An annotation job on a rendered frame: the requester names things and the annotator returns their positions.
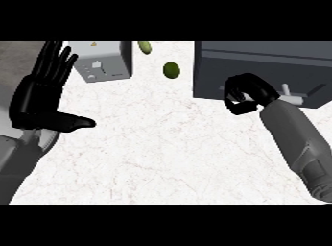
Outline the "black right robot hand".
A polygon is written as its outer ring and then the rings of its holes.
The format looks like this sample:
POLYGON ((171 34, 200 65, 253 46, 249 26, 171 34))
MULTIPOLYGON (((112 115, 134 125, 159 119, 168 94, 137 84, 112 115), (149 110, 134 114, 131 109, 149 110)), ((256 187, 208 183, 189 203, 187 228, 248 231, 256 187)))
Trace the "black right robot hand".
POLYGON ((273 86, 253 74, 230 77, 224 84, 224 104, 233 115, 256 111, 279 98, 273 86))

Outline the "grey toaster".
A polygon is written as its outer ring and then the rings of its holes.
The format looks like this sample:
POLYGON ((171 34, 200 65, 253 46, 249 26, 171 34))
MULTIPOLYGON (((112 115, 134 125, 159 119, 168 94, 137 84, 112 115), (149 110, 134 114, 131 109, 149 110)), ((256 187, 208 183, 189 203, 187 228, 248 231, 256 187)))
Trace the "grey toaster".
POLYGON ((68 46, 78 55, 74 67, 87 83, 131 77, 130 41, 69 41, 68 46))

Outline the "green cucumber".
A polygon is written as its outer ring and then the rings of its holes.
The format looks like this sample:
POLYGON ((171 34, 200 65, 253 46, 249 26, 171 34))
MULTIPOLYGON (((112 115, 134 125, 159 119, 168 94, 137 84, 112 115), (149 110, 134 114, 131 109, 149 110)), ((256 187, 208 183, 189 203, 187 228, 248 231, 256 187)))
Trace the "green cucumber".
POLYGON ((140 51, 141 51, 146 55, 149 55, 150 52, 152 52, 152 45, 150 45, 150 43, 149 43, 147 41, 139 41, 139 42, 137 42, 137 46, 139 46, 140 51))

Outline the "dark grey drawer cabinet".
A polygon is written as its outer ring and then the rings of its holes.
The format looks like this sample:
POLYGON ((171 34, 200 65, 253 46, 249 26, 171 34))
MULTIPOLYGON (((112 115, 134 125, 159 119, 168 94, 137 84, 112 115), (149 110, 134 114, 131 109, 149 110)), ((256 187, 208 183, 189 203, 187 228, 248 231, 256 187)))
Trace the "dark grey drawer cabinet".
POLYGON ((197 41, 193 96, 220 100, 228 77, 252 73, 302 108, 332 101, 332 41, 197 41))

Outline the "green lime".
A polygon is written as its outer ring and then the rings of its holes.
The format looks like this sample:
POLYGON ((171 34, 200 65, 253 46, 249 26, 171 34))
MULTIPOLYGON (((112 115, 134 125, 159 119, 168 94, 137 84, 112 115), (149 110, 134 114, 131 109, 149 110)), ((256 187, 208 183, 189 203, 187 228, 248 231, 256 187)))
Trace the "green lime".
POLYGON ((169 61, 164 65, 164 75, 169 79, 175 79, 180 75, 180 67, 175 62, 169 61))

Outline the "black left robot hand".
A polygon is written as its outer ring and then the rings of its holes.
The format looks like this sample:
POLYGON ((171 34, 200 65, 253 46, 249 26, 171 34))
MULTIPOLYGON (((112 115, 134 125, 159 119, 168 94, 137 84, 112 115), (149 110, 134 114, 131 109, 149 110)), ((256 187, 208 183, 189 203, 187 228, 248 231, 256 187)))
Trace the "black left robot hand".
POLYGON ((78 58, 60 41, 47 41, 31 73, 22 78, 9 106, 12 127, 22 130, 52 130, 71 133, 93 128, 94 121, 58 111, 62 89, 78 58))

